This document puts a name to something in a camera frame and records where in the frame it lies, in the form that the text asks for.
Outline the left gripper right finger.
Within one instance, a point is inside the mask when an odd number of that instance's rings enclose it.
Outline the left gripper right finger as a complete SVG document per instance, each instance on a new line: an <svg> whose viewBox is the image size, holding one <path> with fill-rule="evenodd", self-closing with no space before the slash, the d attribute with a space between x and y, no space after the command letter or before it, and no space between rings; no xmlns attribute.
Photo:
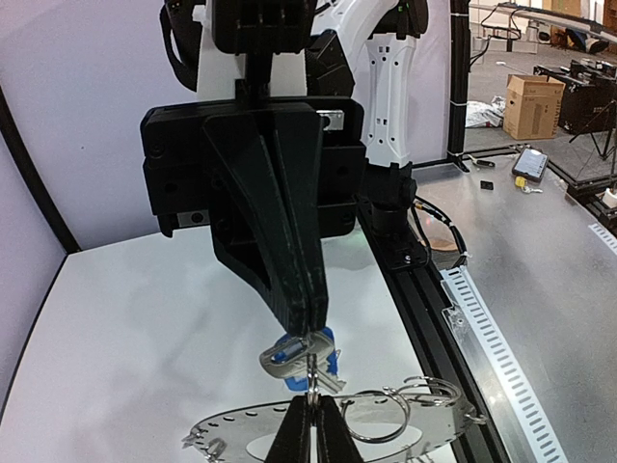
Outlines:
<svg viewBox="0 0 617 463"><path fill-rule="evenodd" d="M362 463L361 454L335 400L322 395L315 411L319 463Z"/></svg>

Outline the metal disc keyring with rings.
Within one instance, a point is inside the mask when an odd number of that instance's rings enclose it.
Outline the metal disc keyring with rings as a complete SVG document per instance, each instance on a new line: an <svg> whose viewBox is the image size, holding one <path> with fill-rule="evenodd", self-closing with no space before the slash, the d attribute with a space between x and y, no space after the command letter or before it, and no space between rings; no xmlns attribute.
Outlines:
<svg viewBox="0 0 617 463"><path fill-rule="evenodd" d="M308 380L309 389L302 395L313 409L310 462L318 462L315 411L318 399L329 394L317 386L312 369ZM378 447L376 462L413 462L487 421L458 387L431 376L407 377L394 388L329 396L346 421L362 462L368 459L368 446ZM196 450L207 462L264 461L292 399L207 417L190 428L182 446Z"/></svg>

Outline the blue tagged silver key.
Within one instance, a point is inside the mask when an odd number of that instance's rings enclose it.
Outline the blue tagged silver key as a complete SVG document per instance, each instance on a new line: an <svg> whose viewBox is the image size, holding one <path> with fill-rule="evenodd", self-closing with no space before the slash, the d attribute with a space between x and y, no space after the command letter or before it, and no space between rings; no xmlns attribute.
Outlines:
<svg viewBox="0 0 617 463"><path fill-rule="evenodd" d="M309 390L310 369L317 375L317 386L329 393L341 393L346 386L338 376L338 350L329 327L304 337L284 335L258 359L268 375L281 379L294 393Z"/></svg>

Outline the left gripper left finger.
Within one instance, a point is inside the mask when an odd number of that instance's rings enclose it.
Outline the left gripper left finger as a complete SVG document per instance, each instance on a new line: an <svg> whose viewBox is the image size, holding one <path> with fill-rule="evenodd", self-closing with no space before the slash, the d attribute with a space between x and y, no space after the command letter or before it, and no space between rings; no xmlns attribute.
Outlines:
<svg viewBox="0 0 617 463"><path fill-rule="evenodd" d="M305 395L294 397L264 460L265 463L309 463L313 409Z"/></svg>

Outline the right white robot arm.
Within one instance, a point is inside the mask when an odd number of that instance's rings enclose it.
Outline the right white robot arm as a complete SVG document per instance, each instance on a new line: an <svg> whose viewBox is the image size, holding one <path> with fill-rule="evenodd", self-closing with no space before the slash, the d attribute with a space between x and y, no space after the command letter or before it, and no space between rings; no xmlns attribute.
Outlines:
<svg viewBox="0 0 617 463"><path fill-rule="evenodd" d="M389 253L410 230L410 77L427 3L167 1L159 20L197 96L140 125L159 230L209 227L217 259L287 334L322 330L323 239L354 228L359 202Z"/></svg>

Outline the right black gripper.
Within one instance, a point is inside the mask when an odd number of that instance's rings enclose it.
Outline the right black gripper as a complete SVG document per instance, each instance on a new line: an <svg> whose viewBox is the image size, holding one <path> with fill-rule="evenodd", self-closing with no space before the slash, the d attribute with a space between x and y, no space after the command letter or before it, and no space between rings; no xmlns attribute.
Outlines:
<svg viewBox="0 0 617 463"><path fill-rule="evenodd" d="M193 214L210 212L217 258L259 293L283 330L323 328L320 235L354 227L363 116L350 98L149 110L140 126L144 175L160 231L172 236L193 226Z"/></svg>

